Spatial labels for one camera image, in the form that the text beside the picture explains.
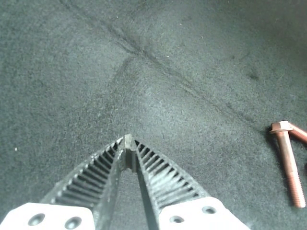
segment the gripper jaw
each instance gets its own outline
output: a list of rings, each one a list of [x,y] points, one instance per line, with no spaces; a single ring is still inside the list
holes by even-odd
[[[148,225],[158,229],[161,210],[209,194],[167,156],[130,134],[91,155],[41,200],[41,203],[89,208],[96,229],[112,220],[121,171],[137,173]]]

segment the copper bolt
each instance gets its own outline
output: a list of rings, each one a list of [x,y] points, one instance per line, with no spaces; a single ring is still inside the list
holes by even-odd
[[[298,176],[291,142],[288,131],[293,130],[288,121],[272,123],[272,130],[277,136],[279,149],[283,158],[283,164],[288,178],[293,203],[296,207],[306,207],[302,185]]]
[[[292,123],[290,123],[290,126],[293,129],[290,131],[290,134],[307,143],[307,132],[303,131]]]

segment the floor mat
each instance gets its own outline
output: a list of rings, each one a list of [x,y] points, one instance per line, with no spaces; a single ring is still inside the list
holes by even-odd
[[[3,3],[0,219],[132,133],[251,229],[303,229],[307,209],[292,207],[267,134],[282,119],[307,129],[303,9],[264,0]],[[293,149],[307,192],[307,148],[294,140]],[[147,228],[136,189],[126,172],[111,229]]]

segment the bolt head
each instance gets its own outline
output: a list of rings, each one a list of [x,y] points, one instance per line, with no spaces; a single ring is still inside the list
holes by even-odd
[[[272,130],[270,133],[286,132],[290,130],[293,130],[293,128],[288,121],[280,121],[272,123]]]

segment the white mounting plate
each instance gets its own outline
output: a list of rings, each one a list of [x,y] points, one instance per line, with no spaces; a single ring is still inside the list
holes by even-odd
[[[214,197],[167,206],[159,215],[160,230],[249,230]]]
[[[95,230],[85,207],[27,203],[8,213],[0,230]]]

